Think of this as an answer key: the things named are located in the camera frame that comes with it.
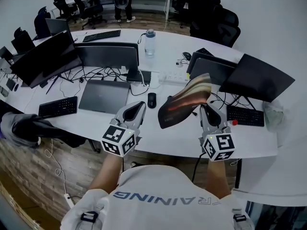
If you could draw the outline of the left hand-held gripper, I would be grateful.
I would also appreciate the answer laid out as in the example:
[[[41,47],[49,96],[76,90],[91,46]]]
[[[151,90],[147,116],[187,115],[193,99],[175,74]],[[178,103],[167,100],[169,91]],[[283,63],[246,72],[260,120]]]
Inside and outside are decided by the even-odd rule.
[[[140,140],[140,126],[146,113],[146,103],[138,101],[122,107],[111,119],[101,138],[105,152],[125,157],[133,151]]]

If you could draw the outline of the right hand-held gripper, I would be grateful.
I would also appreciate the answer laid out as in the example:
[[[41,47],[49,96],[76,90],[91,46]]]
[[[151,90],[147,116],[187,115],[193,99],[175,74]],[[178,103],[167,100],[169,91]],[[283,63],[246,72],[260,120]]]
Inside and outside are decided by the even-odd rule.
[[[214,105],[200,105],[202,137],[200,144],[210,161],[224,161],[231,158],[235,145],[226,115]]]

